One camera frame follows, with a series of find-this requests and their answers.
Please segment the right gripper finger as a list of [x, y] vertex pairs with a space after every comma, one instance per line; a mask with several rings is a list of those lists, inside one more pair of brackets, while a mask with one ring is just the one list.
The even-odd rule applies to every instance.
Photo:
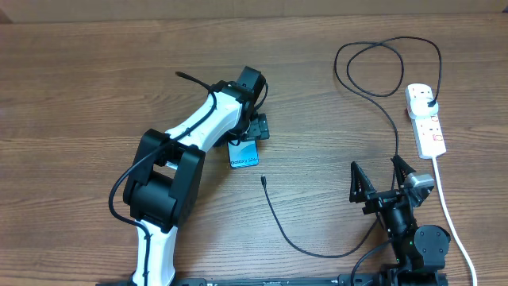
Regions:
[[391, 161], [394, 165], [394, 172], [398, 187], [400, 189], [406, 188], [405, 181], [408, 175], [416, 172], [416, 170], [410, 167], [399, 155], [393, 156]]
[[363, 169], [353, 161], [351, 163], [351, 186], [349, 193], [350, 203], [366, 202], [376, 193], [374, 186]]

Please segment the Samsung Galaxy smartphone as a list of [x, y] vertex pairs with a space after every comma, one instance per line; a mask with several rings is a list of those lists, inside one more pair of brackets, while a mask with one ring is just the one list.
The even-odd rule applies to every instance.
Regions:
[[259, 154], [255, 141], [229, 142], [228, 151], [231, 168], [247, 168], [259, 164]]

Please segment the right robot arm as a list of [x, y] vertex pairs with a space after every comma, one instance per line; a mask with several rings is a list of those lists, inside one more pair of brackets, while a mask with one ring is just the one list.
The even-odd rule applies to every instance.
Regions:
[[[434, 189], [434, 178], [418, 173], [399, 155], [391, 158], [398, 186], [378, 192], [353, 161], [349, 201], [363, 203], [364, 214], [378, 215], [386, 232], [387, 241], [364, 254], [343, 278], [350, 285], [446, 285], [445, 267], [451, 235], [436, 225], [419, 226], [414, 209], [421, 206]], [[392, 246], [396, 262], [383, 265], [377, 273], [359, 274], [358, 268], [374, 253]]]

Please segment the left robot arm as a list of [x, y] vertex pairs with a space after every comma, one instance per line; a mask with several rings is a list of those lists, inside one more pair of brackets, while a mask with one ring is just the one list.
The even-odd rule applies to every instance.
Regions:
[[258, 111], [268, 89], [260, 71], [244, 67], [237, 80], [204, 88], [206, 101], [188, 119], [143, 134], [132, 166], [119, 179], [130, 208], [127, 222], [138, 233], [137, 268], [128, 285], [172, 284], [177, 233], [198, 197], [206, 153], [269, 138], [266, 116]]

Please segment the white power strip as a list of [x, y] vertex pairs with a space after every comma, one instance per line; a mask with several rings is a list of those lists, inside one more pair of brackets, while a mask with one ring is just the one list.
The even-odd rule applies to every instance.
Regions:
[[[410, 98], [433, 100], [430, 86], [423, 83], [412, 83], [405, 89], [406, 103]], [[446, 152], [445, 139], [442, 133], [438, 115], [422, 119], [411, 119], [416, 141], [418, 156], [421, 159], [436, 158]]]

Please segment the white USB wall charger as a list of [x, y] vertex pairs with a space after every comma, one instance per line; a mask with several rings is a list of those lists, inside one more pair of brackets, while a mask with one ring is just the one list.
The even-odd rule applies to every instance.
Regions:
[[410, 98], [407, 110], [411, 119], [422, 119], [437, 115], [439, 104], [433, 100]]

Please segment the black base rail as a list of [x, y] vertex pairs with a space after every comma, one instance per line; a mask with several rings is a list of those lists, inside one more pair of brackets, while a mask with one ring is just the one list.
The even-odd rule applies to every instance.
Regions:
[[[102, 286], [127, 286], [136, 285], [132, 281], [123, 280], [116, 282], [98, 283]], [[340, 274], [333, 278], [296, 278], [296, 279], [245, 279], [245, 280], [205, 280], [204, 278], [176, 279], [171, 286], [349, 286], [350, 274]], [[445, 274], [438, 277], [416, 277], [410, 274], [399, 274], [397, 284], [391, 284], [388, 279], [379, 274], [356, 274], [353, 285], [355, 286], [381, 286], [381, 285], [406, 285], [406, 286], [448, 286]]]

